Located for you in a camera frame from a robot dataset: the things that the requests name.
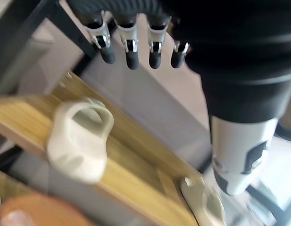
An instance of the robotic finger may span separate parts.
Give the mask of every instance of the robotic finger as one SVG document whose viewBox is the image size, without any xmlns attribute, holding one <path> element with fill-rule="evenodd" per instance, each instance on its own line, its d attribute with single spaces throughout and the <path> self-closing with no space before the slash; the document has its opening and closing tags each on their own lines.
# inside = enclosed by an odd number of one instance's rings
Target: robotic finger
<svg viewBox="0 0 291 226">
<path fill-rule="evenodd" d="M 138 68 L 138 29 L 136 24 L 137 15 L 120 16 L 113 15 L 126 51 L 126 64 L 135 70 Z"/>
<path fill-rule="evenodd" d="M 85 22 L 84 25 L 91 39 L 98 47 L 102 59 L 106 63 L 112 64 L 115 62 L 115 55 L 111 48 L 110 32 L 103 15 L 104 12 L 100 12 L 93 17 L 89 17 L 89 22 Z"/>
<path fill-rule="evenodd" d="M 170 17 L 148 16 L 149 64 L 157 69 L 161 64 L 161 52 Z"/>
<path fill-rule="evenodd" d="M 186 41 L 174 41 L 173 54 L 171 58 L 171 65 L 173 68 L 181 67 L 187 54 L 189 43 Z"/>
</svg>

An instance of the robotic hand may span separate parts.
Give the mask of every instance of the robotic hand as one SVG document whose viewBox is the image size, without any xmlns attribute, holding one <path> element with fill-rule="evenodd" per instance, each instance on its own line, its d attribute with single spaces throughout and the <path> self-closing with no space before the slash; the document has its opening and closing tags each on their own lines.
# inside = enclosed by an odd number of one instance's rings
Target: robotic hand
<svg viewBox="0 0 291 226">
<path fill-rule="evenodd" d="M 67 1 L 107 63 L 115 57 L 102 11 L 113 14 L 131 69 L 138 66 L 137 15 L 148 18 L 152 68 L 160 65 L 170 16 L 176 18 L 171 64 L 179 67 L 186 56 L 201 76 L 216 181 L 227 194 L 244 191 L 259 172 L 291 97 L 291 1 Z"/>
</svg>

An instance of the black metal frame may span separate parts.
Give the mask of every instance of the black metal frame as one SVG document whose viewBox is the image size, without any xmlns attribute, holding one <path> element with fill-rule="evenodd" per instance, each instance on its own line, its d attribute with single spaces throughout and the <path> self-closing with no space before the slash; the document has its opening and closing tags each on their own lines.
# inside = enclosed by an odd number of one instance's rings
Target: black metal frame
<svg viewBox="0 0 291 226">
<path fill-rule="evenodd" d="M 57 0 L 13 0 L 0 18 L 0 79 L 46 17 L 88 57 L 95 56 L 94 46 Z"/>
<path fill-rule="evenodd" d="M 277 221 L 274 226 L 285 226 L 289 223 L 291 219 L 291 202 L 285 210 L 282 210 L 254 187 L 248 186 L 246 191 L 273 214 Z"/>
<path fill-rule="evenodd" d="M 10 167 L 18 159 L 23 149 L 19 146 L 14 146 L 4 153 L 0 154 L 0 171 L 8 173 Z"/>
<path fill-rule="evenodd" d="M 286 129 L 286 128 L 280 126 L 280 124 L 278 124 L 276 127 L 275 136 L 280 137 L 284 140 L 291 141 L 291 130 Z"/>
</svg>

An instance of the wooden board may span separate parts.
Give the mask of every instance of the wooden board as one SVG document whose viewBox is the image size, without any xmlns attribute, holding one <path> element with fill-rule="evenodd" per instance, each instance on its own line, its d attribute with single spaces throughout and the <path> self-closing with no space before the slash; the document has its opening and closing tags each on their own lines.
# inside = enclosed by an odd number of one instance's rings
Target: wooden board
<svg viewBox="0 0 291 226">
<path fill-rule="evenodd" d="M 66 75 L 62 83 L 46 97 L 0 99 L 0 133 L 46 159 L 55 108 L 62 101 L 95 97 L 112 112 L 115 124 L 107 141 L 106 171 L 91 187 L 155 225 L 196 226 L 176 185 L 184 176 L 197 180 L 200 174 L 74 74 Z"/>
<path fill-rule="evenodd" d="M 9 199 L 36 193 L 24 184 L 10 178 L 0 171 L 0 197 L 1 202 L 5 203 Z"/>
</svg>

